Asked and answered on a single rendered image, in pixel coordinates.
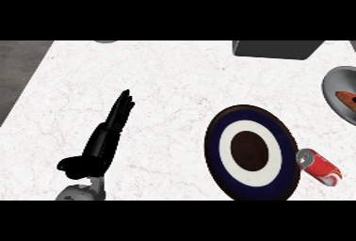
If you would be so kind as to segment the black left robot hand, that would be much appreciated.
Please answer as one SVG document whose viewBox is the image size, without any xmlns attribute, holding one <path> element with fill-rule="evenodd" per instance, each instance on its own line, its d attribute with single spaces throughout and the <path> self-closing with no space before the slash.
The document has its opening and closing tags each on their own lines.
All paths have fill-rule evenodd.
<svg viewBox="0 0 356 241">
<path fill-rule="evenodd" d="M 133 106 L 130 91 L 124 90 L 109 110 L 106 121 L 97 125 L 87 140 L 83 154 L 59 161 L 58 170 L 65 172 L 69 179 L 99 178 L 105 175 Z"/>
</svg>

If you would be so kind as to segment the blue and white round plate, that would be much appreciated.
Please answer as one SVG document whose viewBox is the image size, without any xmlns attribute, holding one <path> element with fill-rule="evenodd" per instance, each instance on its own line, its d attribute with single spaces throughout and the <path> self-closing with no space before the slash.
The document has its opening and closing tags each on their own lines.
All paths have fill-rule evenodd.
<svg viewBox="0 0 356 241">
<path fill-rule="evenodd" d="M 297 142 L 278 117 L 239 104 L 208 124 L 204 156 L 213 179 L 238 201 L 285 201 L 298 182 Z"/>
</svg>

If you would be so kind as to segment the orange sweet potato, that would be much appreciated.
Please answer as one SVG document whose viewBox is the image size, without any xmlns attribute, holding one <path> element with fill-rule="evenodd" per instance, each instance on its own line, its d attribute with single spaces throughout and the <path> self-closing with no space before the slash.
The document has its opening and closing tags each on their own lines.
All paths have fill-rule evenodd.
<svg viewBox="0 0 356 241">
<path fill-rule="evenodd" d="M 356 112 L 356 93 L 347 92 L 347 91 L 337 91 L 335 96 L 343 102 L 343 104 L 347 106 L 347 108 Z"/>
</svg>

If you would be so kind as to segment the grey metal pan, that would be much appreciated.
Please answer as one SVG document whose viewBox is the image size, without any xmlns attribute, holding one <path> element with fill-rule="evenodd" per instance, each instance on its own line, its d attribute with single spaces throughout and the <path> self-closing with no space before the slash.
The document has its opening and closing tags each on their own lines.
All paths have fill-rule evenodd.
<svg viewBox="0 0 356 241">
<path fill-rule="evenodd" d="M 356 126 L 356 113 L 335 95 L 338 91 L 356 93 L 356 67 L 340 66 L 334 68 L 322 79 L 320 90 L 331 109 Z"/>
</svg>

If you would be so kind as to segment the red soda can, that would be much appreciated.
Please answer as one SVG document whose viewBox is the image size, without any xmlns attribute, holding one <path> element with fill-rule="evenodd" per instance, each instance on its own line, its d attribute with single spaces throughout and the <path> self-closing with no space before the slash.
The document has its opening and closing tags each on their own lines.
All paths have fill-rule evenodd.
<svg viewBox="0 0 356 241">
<path fill-rule="evenodd" d="M 297 152 L 297 164 L 309 175 L 326 186 L 335 186 L 343 174 L 335 165 L 312 149 Z"/>
</svg>

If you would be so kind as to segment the dark grey box appliance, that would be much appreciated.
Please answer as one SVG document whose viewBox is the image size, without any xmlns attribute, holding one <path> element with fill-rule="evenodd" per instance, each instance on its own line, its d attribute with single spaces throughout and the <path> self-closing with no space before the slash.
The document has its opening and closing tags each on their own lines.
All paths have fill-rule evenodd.
<svg viewBox="0 0 356 241">
<path fill-rule="evenodd" d="M 235 40 L 236 56 L 304 60 L 318 50 L 322 40 Z"/>
</svg>

